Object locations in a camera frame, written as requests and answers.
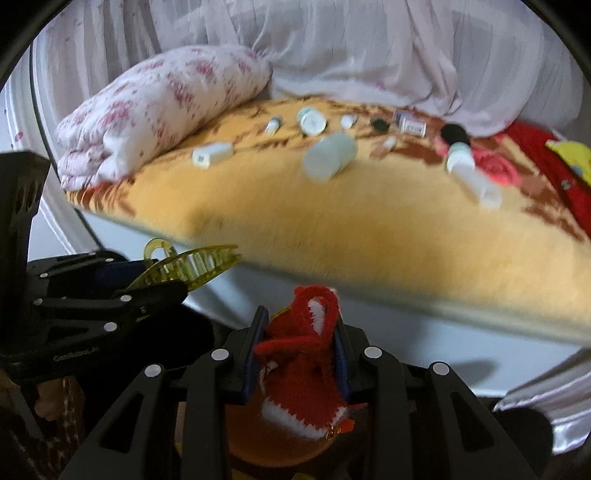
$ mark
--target orange blanket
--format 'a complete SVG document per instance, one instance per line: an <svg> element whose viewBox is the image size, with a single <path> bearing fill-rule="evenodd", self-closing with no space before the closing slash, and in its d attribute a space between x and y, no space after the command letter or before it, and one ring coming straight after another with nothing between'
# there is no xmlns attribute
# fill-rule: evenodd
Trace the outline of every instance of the orange blanket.
<svg viewBox="0 0 591 480"><path fill-rule="evenodd" d="M318 138L296 113L322 111L327 133L346 113L358 159L327 184L303 174ZM118 184L73 192L81 208L186 245L236 243L258 267L479 325L591 345L591 242L533 162L508 137L475 141L480 166L505 183L500 211L480 208L444 168L437 139L369 125L394 109L319 98L271 100L226 114ZM281 115L273 136L263 131ZM208 170L196 146L229 141L236 153Z"/></svg>

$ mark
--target floral pillow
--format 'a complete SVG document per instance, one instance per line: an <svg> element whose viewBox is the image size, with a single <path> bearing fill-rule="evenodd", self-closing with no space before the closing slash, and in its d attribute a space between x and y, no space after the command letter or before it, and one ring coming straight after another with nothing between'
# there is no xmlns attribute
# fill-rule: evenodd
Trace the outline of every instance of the floral pillow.
<svg viewBox="0 0 591 480"><path fill-rule="evenodd" d="M125 178L265 87L268 63L240 46L181 47L138 63L57 127L68 152L61 186L80 190Z"/></svg>

